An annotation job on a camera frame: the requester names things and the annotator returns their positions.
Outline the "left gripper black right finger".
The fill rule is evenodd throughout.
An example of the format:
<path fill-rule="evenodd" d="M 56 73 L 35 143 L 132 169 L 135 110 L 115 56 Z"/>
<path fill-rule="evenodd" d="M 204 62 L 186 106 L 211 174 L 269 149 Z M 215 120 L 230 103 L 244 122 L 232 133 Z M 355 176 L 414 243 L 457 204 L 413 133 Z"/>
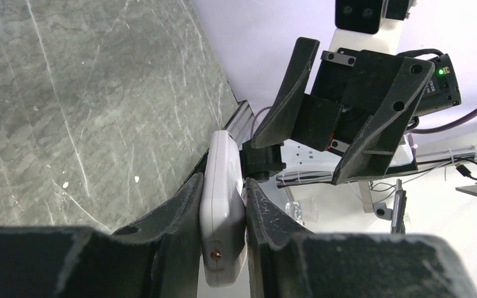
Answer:
<path fill-rule="evenodd" d="M 252 297 L 314 297 L 306 258 L 317 237 L 246 179 L 247 249 Z"/>

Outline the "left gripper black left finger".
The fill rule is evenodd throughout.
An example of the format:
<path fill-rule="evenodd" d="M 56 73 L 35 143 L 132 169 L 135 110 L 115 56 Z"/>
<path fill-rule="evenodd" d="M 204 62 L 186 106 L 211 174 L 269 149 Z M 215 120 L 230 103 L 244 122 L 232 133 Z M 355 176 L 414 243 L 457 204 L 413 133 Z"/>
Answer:
<path fill-rule="evenodd" d="M 194 174 L 166 202 L 113 233 L 125 246 L 117 274 L 124 296 L 197 296 L 203 182 L 203 174 Z"/>

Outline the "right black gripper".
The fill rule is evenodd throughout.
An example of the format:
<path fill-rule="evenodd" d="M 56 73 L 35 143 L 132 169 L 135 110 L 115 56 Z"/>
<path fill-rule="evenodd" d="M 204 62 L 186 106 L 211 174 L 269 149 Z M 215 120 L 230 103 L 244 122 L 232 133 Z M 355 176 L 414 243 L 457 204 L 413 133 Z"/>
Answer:
<path fill-rule="evenodd" d="M 343 157 L 332 184 L 383 178 L 435 66 L 369 50 L 324 51 L 304 94 L 320 42 L 299 37 L 275 101 L 252 137 L 261 149 L 291 139 Z"/>

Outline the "white remote control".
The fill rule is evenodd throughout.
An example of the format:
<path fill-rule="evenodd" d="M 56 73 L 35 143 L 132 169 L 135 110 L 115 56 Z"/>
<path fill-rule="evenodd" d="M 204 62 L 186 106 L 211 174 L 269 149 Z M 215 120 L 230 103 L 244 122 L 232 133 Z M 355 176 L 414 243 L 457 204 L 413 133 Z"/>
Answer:
<path fill-rule="evenodd" d="M 235 284 L 247 256 L 246 211 L 239 148 L 226 130 L 211 137 L 199 224 L 208 286 Z"/>

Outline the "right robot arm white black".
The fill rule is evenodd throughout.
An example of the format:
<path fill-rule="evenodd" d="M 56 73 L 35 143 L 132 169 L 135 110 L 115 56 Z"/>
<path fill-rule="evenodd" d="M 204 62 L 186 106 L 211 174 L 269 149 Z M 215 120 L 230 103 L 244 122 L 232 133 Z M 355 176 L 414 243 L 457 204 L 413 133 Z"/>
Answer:
<path fill-rule="evenodd" d="M 240 152 L 242 173 L 259 182 L 282 172 L 287 140 L 340 157 L 333 184 L 395 174 L 393 156 L 419 119 L 461 103 L 447 54 L 434 49 L 390 55 L 324 51 L 305 92 L 319 41 L 296 40 L 272 108 Z"/>

